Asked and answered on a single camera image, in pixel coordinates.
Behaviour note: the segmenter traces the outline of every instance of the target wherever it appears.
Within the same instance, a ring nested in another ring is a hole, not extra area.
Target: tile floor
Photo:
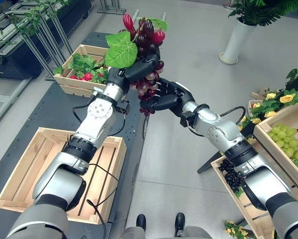
[[[137,8],[141,16],[161,17],[167,12],[162,77],[186,85],[196,102],[207,103],[216,112],[247,105],[250,93],[260,87],[282,88],[298,62],[298,19],[283,17],[271,26],[257,27],[239,63],[227,66],[218,54],[225,49],[236,19],[227,18],[229,11],[223,7],[180,0],[120,2],[131,14]],[[91,31],[114,33],[123,28],[121,16],[98,14],[98,7],[71,36],[73,48]],[[44,75],[31,81],[0,121],[0,159],[50,86]],[[236,120],[238,114],[230,119]],[[187,225],[203,227],[215,239],[227,238],[224,220],[238,221],[242,216],[212,170],[196,173],[215,152],[170,112],[151,116],[126,226],[133,226],[137,215],[144,213],[147,239],[169,237],[174,217],[182,211]]]

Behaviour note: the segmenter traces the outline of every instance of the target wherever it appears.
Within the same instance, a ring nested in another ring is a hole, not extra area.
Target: empty wooden crate
[[[38,128],[0,194],[1,209],[23,212],[33,204],[32,192],[37,180],[73,133],[66,130]],[[123,138],[107,137],[90,164],[97,164],[119,178],[125,153],[126,145]],[[115,190],[117,181],[95,165],[89,166],[83,178],[87,183],[86,190],[79,204],[67,212],[68,219],[100,224],[101,221],[94,208],[86,200],[98,204]],[[108,220],[113,198],[114,193],[98,207],[105,222]]]
[[[290,128],[298,128],[298,105],[283,108],[276,115],[257,124],[254,129],[255,137],[298,185],[298,168],[268,135],[272,127],[278,123],[285,124]]]
[[[275,161],[269,156],[263,147],[259,145],[259,143],[254,141],[253,146],[257,152],[260,152],[263,156],[265,156],[265,158],[271,163],[271,167],[273,167],[276,172],[284,177],[285,181],[289,184],[289,186],[291,186],[294,197],[298,199],[298,188],[292,183],[291,179],[282,171],[282,169],[275,163]],[[213,161],[211,163],[212,167],[241,211],[246,222],[251,227],[256,238],[271,239],[274,226],[268,211],[262,211],[255,208],[244,192],[241,194],[240,198],[236,197],[230,186],[226,183],[223,172],[219,170],[219,166],[224,159],[226,159],[225,156]]]
[[[94,87],[101,89],[105,88],[104,84],[98,84],[89,81],[81,81],[76,79],[71,79],[70,77],[75,74],[73,69],[68,69],[68,64],[73,61],[73,55],[78,53],[80,55],[90,55],[94,60],[101,60],[106,54],[107,48],[80,45],[74,53],[68,58],[68,60],[62,65],[64,72],[63,75],[56,74],[54,75],[55,80],[63,91],[67,94],[90,97],[94,92]]]

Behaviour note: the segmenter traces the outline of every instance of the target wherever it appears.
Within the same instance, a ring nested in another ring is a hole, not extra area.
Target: artificial flower
[[[276,97],[276,94],[275,93],[269,93],[269,94],[266,95],[265,100],[271,100],[271,99],[273,99],[275,97]]]
[[[241,123],[244,123],[246,121],[246,116],[244,116],[241,120]]]
[[[255,103],[255,104],[253,104],[253,108],[257,108],[257,107],[259,107],[260,106],[260,103]]]
[[[250,121],[254,124],[258,124],[261,122],[260,118],[254,118],[254,119],[251,119]]]
[[[248,234],[248,232],[246,232],[244,230],[240,230],[240,232],[242,233],[243,236],[246,236]]]
[[[268,118],[268,117],[274,116],[275,114],[277,114],[275,111],[269,111],[265,113],[264,117]]]
[[[287,103],[287,102],[292,101],[294,99],[294,96],[295,96],[295,94],[286,95],[286,96],[280,97],[279,101],[281,103]]]

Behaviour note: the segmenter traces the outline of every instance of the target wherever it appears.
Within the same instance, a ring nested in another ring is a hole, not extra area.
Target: grape bunch
[[[233,190],[235,194],[239,192],[239,187],[242,183],[242,178],[238,176],[238,174],[234,171],[234,166],[227,159],[224,159],[218,168],[221,172],[226,171],[224,176],[227,184]]]
[[[144,58],[147,54],[155,53],[158,47],[162,45],[165,38],[164,31],[161,28],[154,28],[152,21],[143,17],[139,20],[138,29],[133,26],[132,17],[129,14],[123,15],[123,24],[126,29],[121,31],[129,31],[131,41],[133,41],[138,48],[137,60]],[[163,72],[164,62],[159,61],[155,70],[139,79],[138,81],[131,83],[131,89],[137,90],[138,98],[140,100],[150,100],[159,88],[157,82],[160,80],[159,74]],[[141,108],[141,113],[145,116],[154,114],[154,111]]]
[[[298,139],[294,137],[296,133],[297,129],[279,123],[272,128],[268,135],[289,158],[298,160]]]

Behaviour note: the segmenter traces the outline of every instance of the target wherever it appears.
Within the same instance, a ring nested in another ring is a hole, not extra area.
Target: black shoe
[[[184,230],[184,225],[185,225],[185,216],[183,213],[178,213],[177,216],[175,217],[175,232],[174,232],[174,237],[176,238],[178,235],[179,230]]]
[[[143,228],[144,231],[147,229],[147,220],[145,219],[145,215],[138,215],[136,226]]]

